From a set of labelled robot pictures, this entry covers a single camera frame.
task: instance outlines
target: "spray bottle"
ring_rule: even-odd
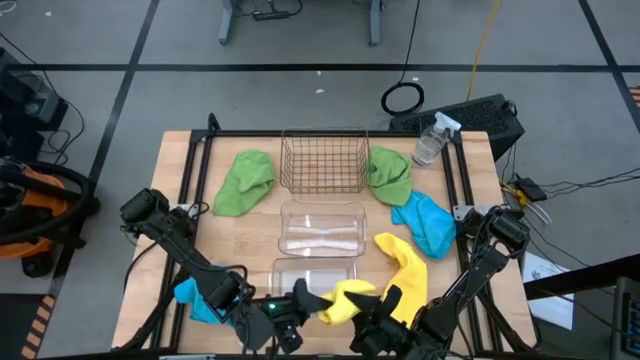
[[[435,116],[436,123],[424,129],[418,139],[416,151],[411,155],[418,166],[431,164],[451,140],[454,131],[460,130],[460,123],[447,115],[438,111]]]

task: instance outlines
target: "blue towel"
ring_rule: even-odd
[[[220,324],[218,318],[213,314],[211,309],[204,302],[204,298],[198,292],[198,286],[194,278],[183,281],[173,290],[173,296],[180,304],[192,304],[191,320],[201,321],[207,324]]]
[[[456,237],[453,216],[430,197],[415,190],[404,206],[394,206],[391,209],[391,222],[395,225],[407,225],[411,229],[413,241],[420,249],[427,256],[438,260],[447,255]]]

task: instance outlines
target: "wooden tabletop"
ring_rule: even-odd
[[[178,199],[189,137],[189,131],[165,132],[151,184],[152,188],[160,190],[174,203]],[[501,204],[502,195],[486,133],[465,132],[462,137],[476,204]],[[416,139],[370,138],[369,143],[410,154],[414,150]],[[254,148],[270,154],[274,160],[276,174],[279,174],[280,145],[281,139],[279,137],[214,138],[204,201],[213,204],[213,199],[220,189],[235,155],[240,151]],[[193,201],[192,197],[195,192],[201,147],[202,145],[196,153],[195,170],[189,192],[190,201]],[[453,147],[450,152],[453,158],[452,166],[457,193],[459,201],[462,203],[462,187]],[[441,160],[436,160],[427,168],[412,169],[411,176],[415,190],[429,195],[442,208],[447,210],[450,208]],[[280,237],[280,208],[285,201],[291,199],[317,200],[310,195],[307,195],[306,198],[291,195],[287,189],[280,186],[277,179],[269,194],[244,216],[221,217],[213,216],[211,213],[201,216],[196,247],[212,263],[245,265],[249,270],[249,282],[257,288],[257,296],[265,295],[270,291],[268,278],[273,261],[286,257],[278,249],[277,242]],[[376,200],[369,189],[365,189],[360,194],[341,195],[339,200],[358,201],[365,208],[368,238],[365,253],[355,259],[358,278],[375,284],[382,291],[398,267],[375,245],[373,236],[381,232],[390,232],[413,244],[411,233],[406,226],[391,224],[391,207]],[[141,237],[134,256],[150,244],[150,240]],[[414,249],[427,264],[428,299],[425,299],[426,303],[429,299],[441,296],[460,275],[458,255],[456,247],[452,246],[445,259],[435,261],[426,258],[415,245]],[[129,278],[122,302],[113,346],[121,345],[129,340],[153,309],[158,300],[166,258],[166,253],[160,247],[156,247],[136,264]],[[510,262],[502,272],[494,276],[491,285],[498,308],[522,339],[527,344],[533,345],[536,342],[536,337],[518,264],[515,261]],[[163,345],[167,345],[169,341],[174,308],[174,306],[170,307],[165,318]],[[486,314],[482,306],[479,306],[478,310],[483,345],[490,349]],[[470,337],[466,314],[465,311],[461,316],[461,322]],[[352,354],[349,350],[349,344],[354,332],[350,322],[341,326],[327,326],[319,320],[312,319],[299,332],[304,339],[304,344],[296,354]],[[181,353],[239,353],[240,350],[240,342],[230,326],[208,325],[193,321],[189,319],[188,315],[185,316],[179,345]],[[452,350],[467,353],[458,333],[454,337]]]

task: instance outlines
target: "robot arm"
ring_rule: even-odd
[[[465,232],[463,235],[474,239],[472,266],[442,297],[420,308],[410,328],[390,316],[402,296],[400,289],[392,287],[382,302],[376,298],[347,293],[347,297],[363,311],[359,318],[354,319],[356,336],[351,344],[352,351],[362,353],[367,358],[381,351],[395,351],[401,358],[417,360],[446,348],[456,329],[458,315],[493,275],[504,269],[509,260],[522,254],[529,239],[529,229],[497,207],[485,216],[471,210],[463,220],[462,229]],[[491,243],[492,238],[496,239],[494,243]],[[505,245],[508,253],[498,250],[497,244]],[[489,313],[496,312],[499,315],[495,306],[491,307]],[[506,321],[498,323],[514,349],[530,350]]]
[[[254,299],[255,287],[247,282],[247,269],[242,265],[211,265],[193,246],[195,221],[181,208],[169,210],[169,201],[157,190],[142,190],[122,206],[120,212],[125,223],[123,229],[136,237],[146,235],[178,262],[182,280],[188,277],[185,275],[194,278],[198,292],[212,313],[221,323],[230,321],[249,350],[259,350],[273,335],[285,354],[297,350],[302,338],[296,327],[304,325],[311,313],[331,305],[330,301],[310,294],[303,279],[285,296]],[[243,276],[233,271],[235,269],[242,270]],[[163,297],[169,301],[171,298],[172,294]],[[166,306],[161,308],[159,304],[152,312],[136,335],[135,345],[144,343],[150,327],[162,319],[158,313],[162,315]]]

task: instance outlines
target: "gray floor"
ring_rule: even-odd
[[[255,1],[261,8],[266,6],[262,0]],[[367,45],[366,4],[303,1],[303,12],[289,20],[256,23],[250,17],[236,19],[229,45],[221,47],[216,40],[220,2],[162,0],[140,63],[404,60],[415,1],[388,1],[382,44],[376,48]],[[492,3],[423,0],[411,63],[471,64]],[[127,64],[149,4],[150,0],[19,1],[13,12],[0,18],[0,31],[41,63]],[[296,6],[292,0],[278,4],[289,9]],[[640,33],[634,26],[640,13],[638,2],[590,0],[589,4],[617,62],[640,65]],[[243,7],[252,9],[252,4],[245,1]],[[482,63],[605,65],[606,61],[578,1],[509,0],[496,18]],[[76,104],[87,121],[85,134],[70,149],[70,167],[85,174],[91,169],[123,75],[50,73],[60,94]],[[399,75],[384,71],[135,73],[98,183],[102,211],[83,229],[89,244],[72,259],[40,356],[108,350],[124,273],[133,253],[118,230],[117,209],[149,185],[164,131],[202,128],[209,112],[216,113],[226,129],[385,129],[389,117],[380,108],[379,98]],[[464,72],[407,74],[408,79],[414,77],[425,88],[424,109],[464,100],[469,80]],[[625,74],[625,79],[629,85],[640,85],[640,74]],[[317,94],[318,89],[324,93]],[[473,96],[494,93],[517,103],[527,131],[517,147],[519,174],[540,183],[581,181],[640,166],[640,135],[611,74],[480,73]],[[412,96],[399,93],[391,100],[402,107],[413,101]],[[63,128],[77,131],[77,120],[70,112]],[[146,134],[145,140],[136,136],[140,132]],[[502,170],[503,166],[501,159],[497,167]],[[534,224],[549,242],[585,263],[637,253],[640,244],[635,241],[633,220],[640,214],[640,203],[635,189],[637,184],[629,182],[557,197],[543,204],[553,225],[542,226],[535,219]],[[538,237],[534,240],[559,264],[581,267]],[[24,278],[17,265],[0,264],[0,291],[46,291],[48,279]],[[588,292],[578,299],[610,317],[607,295]],[[580,309],[574,322],[577,329],[573,332],[541,324],[544,349],[606,357],[608,329]]]

